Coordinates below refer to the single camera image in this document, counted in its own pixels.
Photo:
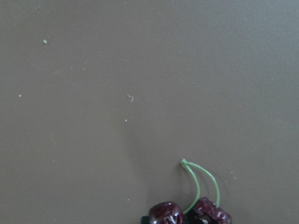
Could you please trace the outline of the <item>dark red cherries pair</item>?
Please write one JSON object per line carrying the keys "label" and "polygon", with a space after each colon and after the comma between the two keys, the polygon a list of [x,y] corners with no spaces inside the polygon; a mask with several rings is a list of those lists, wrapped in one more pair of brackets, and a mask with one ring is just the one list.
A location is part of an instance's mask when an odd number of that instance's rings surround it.
{"label": "dark red cherries pair", "polygon": [[[232,217],[220,208],[220,190],[215,177],[198,164],[182,159],[180,164],[191,175],[196,186],[196,197],[191,205],[182,210],[175,202],[162,202],[150,208],[149,214],[141,218],[142,224],[231,224]],[[204,172],[212,180],[216,191],[216,202],[200,197],[199,181],[193,168]]]}

